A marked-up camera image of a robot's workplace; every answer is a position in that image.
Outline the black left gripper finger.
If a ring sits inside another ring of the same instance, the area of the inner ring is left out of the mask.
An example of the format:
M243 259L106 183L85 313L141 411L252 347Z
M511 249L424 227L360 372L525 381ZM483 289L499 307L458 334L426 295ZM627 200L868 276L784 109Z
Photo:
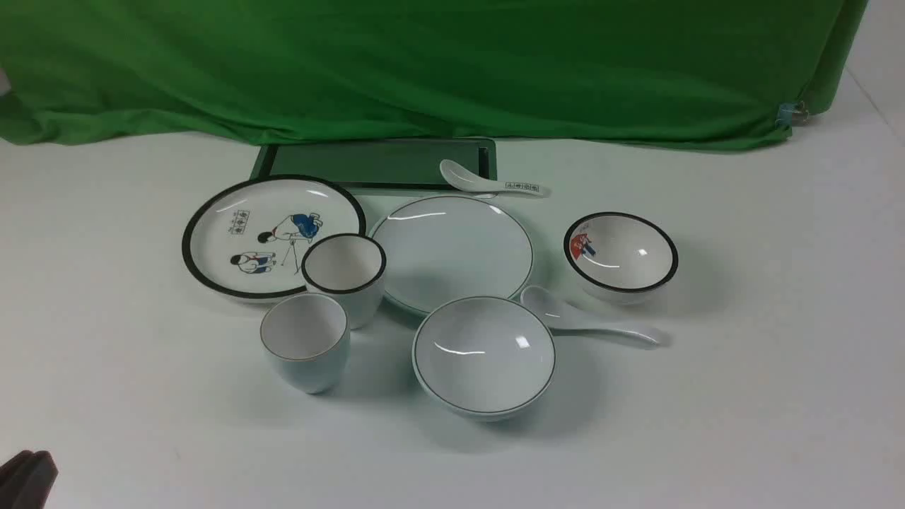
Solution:
M42 508L58 474L48 451L20 451L1 467L1 507Z

